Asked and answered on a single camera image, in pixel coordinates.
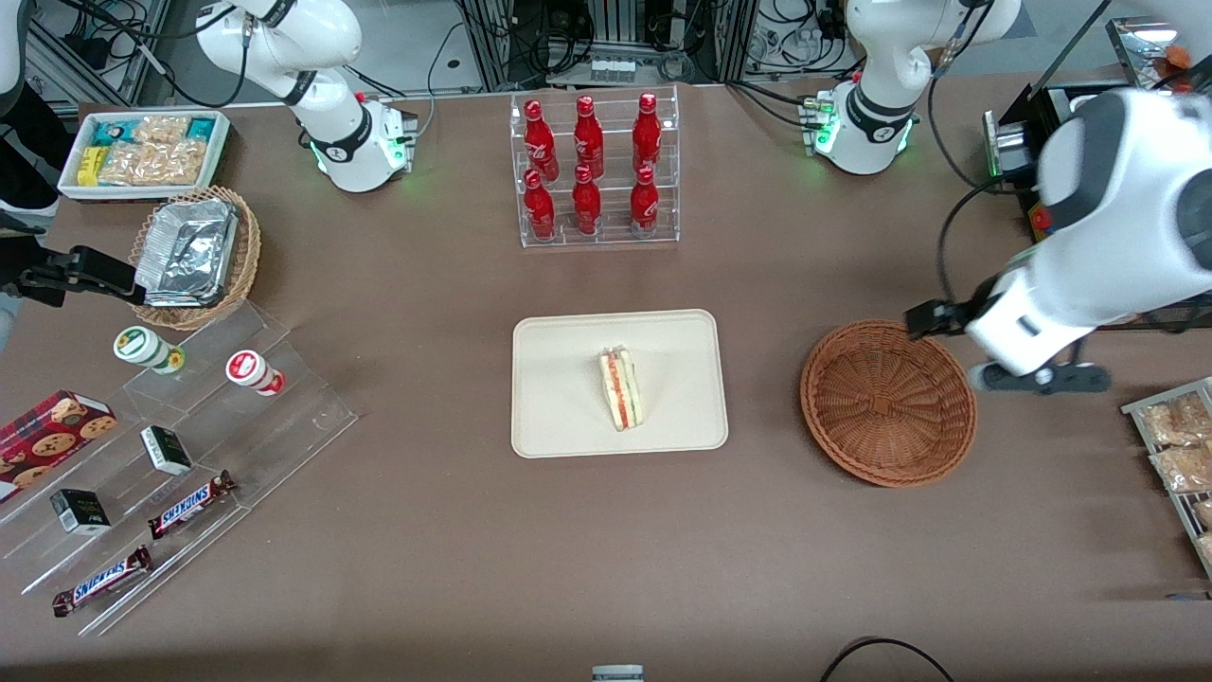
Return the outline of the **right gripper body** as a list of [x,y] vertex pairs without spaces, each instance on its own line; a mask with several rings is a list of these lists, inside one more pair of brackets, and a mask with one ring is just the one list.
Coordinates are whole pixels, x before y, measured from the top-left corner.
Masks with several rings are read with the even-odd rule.
[[2,204],[1,211],[1,285],[5,296],[65,296],[63,291],[21,283],[30,267],[40,267],[47,251],[40,237],[55,220],[58,204],[48,208],[21,210]]

